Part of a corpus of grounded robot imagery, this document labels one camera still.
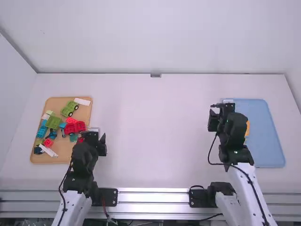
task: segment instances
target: blue tray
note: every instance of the blue tray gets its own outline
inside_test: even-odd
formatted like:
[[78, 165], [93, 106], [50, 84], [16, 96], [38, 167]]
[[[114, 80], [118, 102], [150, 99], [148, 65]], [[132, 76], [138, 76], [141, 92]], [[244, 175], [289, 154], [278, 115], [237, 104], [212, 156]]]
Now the blue tray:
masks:
[[227, 98], [235, 103], [235, 112], [248, 117], [250, 133], [246, 137], [256, 167], [285, 166], [285, 157], [268, 104], [262, 99]]

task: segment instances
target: wooden tray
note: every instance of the wooden tray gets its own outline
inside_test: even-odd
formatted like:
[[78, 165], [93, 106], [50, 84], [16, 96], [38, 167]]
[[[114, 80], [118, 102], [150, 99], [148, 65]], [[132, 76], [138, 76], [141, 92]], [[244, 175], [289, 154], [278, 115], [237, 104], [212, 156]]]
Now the wooden tray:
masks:
[[[66, 121], [66, 118], [60, 114], [60, 111], [63, 107], [66, 106], [67, 102], [70, 100], [74, 100], [76, 97], [51, 97], [45, 102], [45, 106], [42, 112], [42, 115], [46, 113], [47, 110], [51, 110], [55, 113], [56, 116], [60, 117], [63, 122]], [[78, 110], [74, 111], [72, 118], [84, 121], [88, 126], [90, 122], [90, 115], [92, 110], [92, 98], [90, 97], [77, 97], [84, 100], [91, 101], [89, 106], [79, 105]], [[30, 156], [30, 161], [32, 163], [70, 163], [72, 148], [75, 143], [70, 142], [69, 135], [66, 135], [65, 138], [62, 138], [62, 132], [60, 129], [57, 131], [57, 137], [53, 140], [53, 145], [50, 147], [55, 153], [58, 154], [57, 158], [51, 158], [47, 153], [43, 154], [34, 154], [33, 148], [35, 146], [35, 142], [38, 140], [36, 138], [33, 142], [32, 153]]]

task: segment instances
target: toy car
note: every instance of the toy car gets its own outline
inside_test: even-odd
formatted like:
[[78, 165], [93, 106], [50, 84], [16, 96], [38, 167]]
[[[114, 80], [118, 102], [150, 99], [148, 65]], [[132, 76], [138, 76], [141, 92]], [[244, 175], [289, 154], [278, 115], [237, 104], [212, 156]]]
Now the toy car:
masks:
[[67, 105], [61, 110], [61, 115], [64, 117], [71, 117], [73, 112], [79, 108], [79, 104], [72, 101], [68, 101]]
[[86, 130], [86, 125], [83, 121], [78, 121], [77, 123], [68, 123], [64, 128], [64, 134], [74, 134], [80, 133]]

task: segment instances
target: blue lego brick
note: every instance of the blue lego brick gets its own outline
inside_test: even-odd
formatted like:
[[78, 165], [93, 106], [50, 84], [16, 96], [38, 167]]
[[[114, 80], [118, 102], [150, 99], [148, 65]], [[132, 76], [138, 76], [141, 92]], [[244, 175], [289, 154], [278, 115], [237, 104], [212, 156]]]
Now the blue lego brick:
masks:
[[36, 138], [43, 138], [47, 133], [47, 129], [46, 126], [41, 126], [37, 132]]
[[59, 127], [62, 128], [62, 129], [64, 129], [64, 128], [66, 127], [66, 125], [67, 125], [66, 122], [62, 122], [62, 123], [59, 125]]
[[43, 119], [43, 120], [42, 120], [41, 126], [45, 126], [45, 125], [46, 125], [46, 122], [47, 122], [47, 119]]

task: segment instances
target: wire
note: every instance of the wire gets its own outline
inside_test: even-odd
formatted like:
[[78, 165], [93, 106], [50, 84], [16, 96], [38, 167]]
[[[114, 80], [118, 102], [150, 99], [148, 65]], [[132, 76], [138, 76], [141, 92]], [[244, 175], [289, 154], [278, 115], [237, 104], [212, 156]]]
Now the wire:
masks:
[[106, 207], [105, 207], [105, 201], [104, 201], [104, 198], [102, 198], [102, 203], [103, 203], [103, 212], [104, 212], [105, 216], [108, 218], [109, 215], [108, 215], [107, 209], [106, 209]]
[[250, 179], [249, 175], [248, 175], [246, 172], [244, 172], [241, 168], [239, 168], [239, 167], [237, 167], [237, 166], [234, 166], [234, 165], [231, 165], [231, 164], [225, 164], [225, 163], [212, 163], [212, 162], [210, 162], [210, 153], [211, 153], [213, 144], [214, 144], [214, 142], [215, 142], [215, 140], [216, 140], [216, 137], [217, 137], [217, 133], [216, 133], [215, 136], [214, 136], [213, 142], [212, 142], [212, 144], [211, 144], [211, 146], [210, 146], [210, 149], [209, 149], [209, 152], [208, 152], [208, 157], [207, 157], [208, 163], [209, 163], [210, 165], [213, 165], [213, 166], [229, 166], [229, 167], [233, 167], [233, 168], [239, 170], [240, 172], [242, 172], [242, 173], [246, 176], [246, 178], [248, 179], [248, 183], [251, 185], [251, 187], [252, 187], [252, 189], [253, 189], [253, 192], [254, 192], [254, 195], [255, 195], [255, 197], [256, 197], [258, 206], [259, 206], [260, 211], [261, 211], [261, 213], [262, 213], [262, 217], [263, 217], [263, 220], [264, 220], [264, 224], [265, 224], [266, 226], [269, 226], [269, 222], [268, 222], [267, 217], [265, 216], [265, 213], [264, 213], [264, 211], [263, 211], [261, 202], [260, 202], [260, 200], [259, 200], [258, 194], [257, 194], [256, 189], [255, 189], [255, 187], [254, 187], [253, 181]]
[[205, 221], [205, 220], [210, 220], [210, 219], [212, 219], [212, 218], [214, 218], [214, 217], [217, 217], [217, 216], [220, 216], [220, 215], [222, 215], [222, 213], [218, 213], [218, 214], [215, 214], [215, 215], [213, 215], [213, 216], [211, 216], [211, 217], [201, 219], [201, 220], [199, 220], [198, 222], [202, 222], [202, 221]]
[[131, 223], [129, 223], [127, 226], [130, 226], [133, 223], [134, 220], [131, 221]]
[[65, 214], [65, 212], [66, 212], [66, 200], [65, 200], [65, 197], [63, 196], [63, 193], [62, 193], [62, 191], [61, 191], [61, 187], [62, 187], [62, 184], [63, 184], [64, 180], [65, 180], [66, 177], [67, 177], [67, 174], [68, 174], [68, 173], [70, 172], [70, 170], [71, 170], [71, 163], [72, 163], [72, 162], [70, 162], [69, 167], [68, 167], [68, 169], [67, 169], [67, 172], [65, 173], [65, 176], [63, 177], [63, 179], [62, 179], [62, 181], [61, 181], [61, 183], [60, 183], [60, 185], [59, 185], [59, 187], [58, 187], [58, 192], [59, 192], [59, 194], [60, 194], [60, 196], [61, 196], [61, 198], [62, 198], [62, 200], [63, 200], [63, 212], [62, 212], [62, 215], [61, 215], [60, 220], [58, 221], [57, 226], [60, 226], [61, 221], [62, 221], [62, 219], [63, 219], [63, 216], [64, 216], [64, 214]]

